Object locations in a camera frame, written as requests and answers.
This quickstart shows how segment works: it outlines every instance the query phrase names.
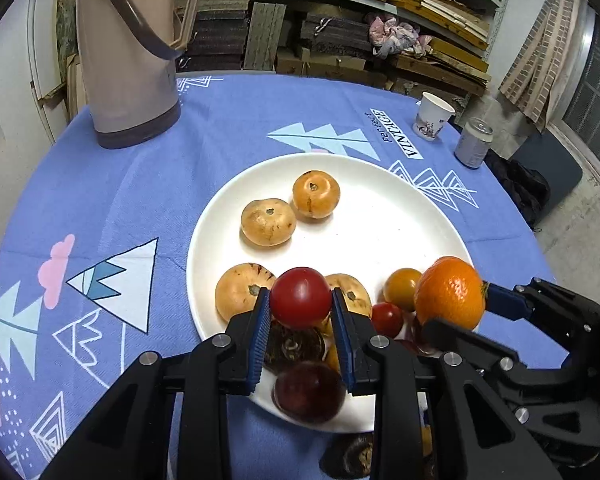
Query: white plate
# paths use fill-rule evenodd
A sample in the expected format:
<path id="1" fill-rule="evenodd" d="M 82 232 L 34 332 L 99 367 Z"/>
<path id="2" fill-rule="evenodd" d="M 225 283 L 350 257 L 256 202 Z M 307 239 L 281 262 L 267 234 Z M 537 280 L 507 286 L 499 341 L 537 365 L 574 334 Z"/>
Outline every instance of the white plate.
<path id="1" fill-rule="evenodd" d="M 251 200 L 291 202 L 296 178 L 322 170 L 340 184 L 341 199 L 325 221 L 298 226 L 291 240 L 257 249 L 240 236 L 240 215 Z M 348 156 L 298 153 L 261 162 L 227 182 L 207 204 L 196 225 L 187 257 L 191 315 L 204 340 L 224 332 L 214 291 L 222 274 L 245 262 L 262 264 L 276 276 L 292 267 L 313 267 L 324 275 L 344 272 L 362 282 L 375 302 L 384 280 L 396 269 L 427 269 L 440 256 L 471 263 L 462 238 L 444 213 L 406 181 L 379 166 Z M 295 424 L 271 400 L 275 376 L 268 370 L 251 399 L 268 412 Z M 334 433 L 372 431 L 373 396 L 347 395 L 340 413 L 309 428 Z"/>

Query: curtain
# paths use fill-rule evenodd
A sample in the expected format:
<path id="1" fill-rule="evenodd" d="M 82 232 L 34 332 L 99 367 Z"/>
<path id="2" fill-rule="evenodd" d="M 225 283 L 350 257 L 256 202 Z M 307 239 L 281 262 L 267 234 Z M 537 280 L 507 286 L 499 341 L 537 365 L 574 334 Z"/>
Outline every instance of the curtain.
<path id="1" fill-rule="evenodd" d="M 544 130 L 564 86 L 554 83 L 564 69 L 582 0 L 545 0 L 500 92 Z"/>

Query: blue tablecloth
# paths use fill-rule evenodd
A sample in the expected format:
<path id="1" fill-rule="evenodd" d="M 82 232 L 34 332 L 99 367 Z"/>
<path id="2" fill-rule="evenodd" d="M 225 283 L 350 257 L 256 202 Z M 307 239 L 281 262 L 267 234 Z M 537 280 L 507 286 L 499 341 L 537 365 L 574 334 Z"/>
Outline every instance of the blue tablecloth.
<path id="1" fill-rule="evenodd" d="M 453 156 L 458 133 L 411 131 L 413 99 L 363 86 L 276 75 L 178 81 L 182 116 L 139 146 L 100 148 L 82 110 L 40 163 L 0 248 L 0 448 L 36 478 L 141 352 L 200 342 L 185 285 L 196 220 L 231 177 L 260 161 L 320 150 L 378 164 L 434 200 L 483 279 L 551 279 L 533 233 L 483 165 Z M 480 332 L 530 366 L 566 353 L 525 321 L 487 313 Z M 229 402 L 235 479 L 323 478 L 330 436 Z"/>

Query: kettle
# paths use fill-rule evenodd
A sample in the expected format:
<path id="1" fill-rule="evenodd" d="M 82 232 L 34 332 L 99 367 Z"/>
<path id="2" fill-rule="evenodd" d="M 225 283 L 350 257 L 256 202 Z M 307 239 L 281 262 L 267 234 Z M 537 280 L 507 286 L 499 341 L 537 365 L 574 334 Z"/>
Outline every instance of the kettle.
<path id="1" fill-rule="evenodd" d="M 180 117 L 175 59 L 189 43 L 197 4 L 187 0 L 181 22 L 173 0 L 77 0 L 80 63 L 102 147 L 139 144 Z"/>

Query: paper cup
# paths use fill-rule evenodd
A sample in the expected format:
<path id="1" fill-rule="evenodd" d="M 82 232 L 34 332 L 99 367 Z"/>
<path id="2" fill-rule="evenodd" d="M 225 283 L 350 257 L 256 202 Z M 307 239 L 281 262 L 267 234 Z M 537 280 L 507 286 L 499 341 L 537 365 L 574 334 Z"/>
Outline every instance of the paper cup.
<path id="1" fill-rule="evenodd" d="M 423 139 L 434 140 L 442 125 L 455 113 L 454 108 L 445 100 L 423 92 L 416 121 L 413 123 L 413 131 Z"/>

